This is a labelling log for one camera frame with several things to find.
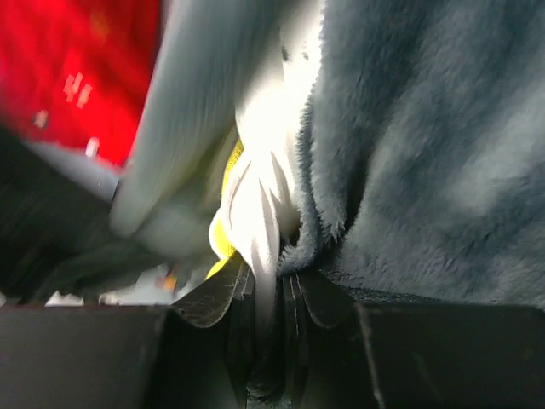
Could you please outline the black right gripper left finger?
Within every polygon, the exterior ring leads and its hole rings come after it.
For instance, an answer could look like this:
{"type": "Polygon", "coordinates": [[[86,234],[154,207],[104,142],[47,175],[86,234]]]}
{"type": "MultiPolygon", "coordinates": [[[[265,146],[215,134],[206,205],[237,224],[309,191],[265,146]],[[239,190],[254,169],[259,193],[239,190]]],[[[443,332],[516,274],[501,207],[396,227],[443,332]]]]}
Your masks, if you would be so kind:
{"type": "Polygon", "coordinates": [[[243,408],[254,279],[240,262],[171,306],[4,307],[4,408],[243,408]]]}

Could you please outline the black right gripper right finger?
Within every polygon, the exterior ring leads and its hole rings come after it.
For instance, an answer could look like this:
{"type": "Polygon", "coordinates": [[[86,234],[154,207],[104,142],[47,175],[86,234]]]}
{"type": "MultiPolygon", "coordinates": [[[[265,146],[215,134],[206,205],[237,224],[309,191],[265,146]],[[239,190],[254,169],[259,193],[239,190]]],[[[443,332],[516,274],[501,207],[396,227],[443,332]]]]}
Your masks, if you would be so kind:
{"type": "Polygon", "coordinates": [[[320,274],[283,278],[296,408],[541,408],[544,313],[360,303],[320,274]]]}

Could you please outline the white pillow yellow edge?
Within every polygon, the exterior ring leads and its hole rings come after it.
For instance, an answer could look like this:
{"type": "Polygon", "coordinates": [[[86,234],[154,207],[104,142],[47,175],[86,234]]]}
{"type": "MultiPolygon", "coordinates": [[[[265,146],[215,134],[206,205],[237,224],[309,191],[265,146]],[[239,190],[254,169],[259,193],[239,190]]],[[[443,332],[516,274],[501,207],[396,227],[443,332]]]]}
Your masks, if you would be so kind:
{"type": "Polygon", "coordinates": [[[281,19],[236,105],[238,141],[227,160],[221,205],[209,226],[219,260],[239,253],[255,276],[255,328],[273,327],[281,241],[300,225],[295,142],[317,77],[324,4],[300,1],[281,19]]]}

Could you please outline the grey plush pillowcase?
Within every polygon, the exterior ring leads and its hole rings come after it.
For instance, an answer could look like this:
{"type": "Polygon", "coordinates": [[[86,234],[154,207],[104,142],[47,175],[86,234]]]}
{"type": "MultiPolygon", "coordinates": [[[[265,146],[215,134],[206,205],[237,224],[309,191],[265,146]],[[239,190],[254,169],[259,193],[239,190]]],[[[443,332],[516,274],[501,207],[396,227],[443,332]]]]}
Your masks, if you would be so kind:
{"type": "MultiPolygon", "coordinates": [[[[247,90],[287,1],[172,23],[112,226],[135,233],[247,90]]],[[[335,247],[344,285],[544,304],[544,4],[329,1],[281,271],[335,247]]]]}

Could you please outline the red cartoon print pillow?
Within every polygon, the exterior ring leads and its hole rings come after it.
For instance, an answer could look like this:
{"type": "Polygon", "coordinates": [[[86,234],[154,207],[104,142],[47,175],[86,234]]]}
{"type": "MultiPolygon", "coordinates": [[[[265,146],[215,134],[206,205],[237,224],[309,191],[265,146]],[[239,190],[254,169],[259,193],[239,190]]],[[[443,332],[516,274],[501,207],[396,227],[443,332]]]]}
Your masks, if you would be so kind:
{"type": "Polygon", "coordinates": [[[123,167],[157,57],[153,0],[2,0],[1,119],[123,167]]]}

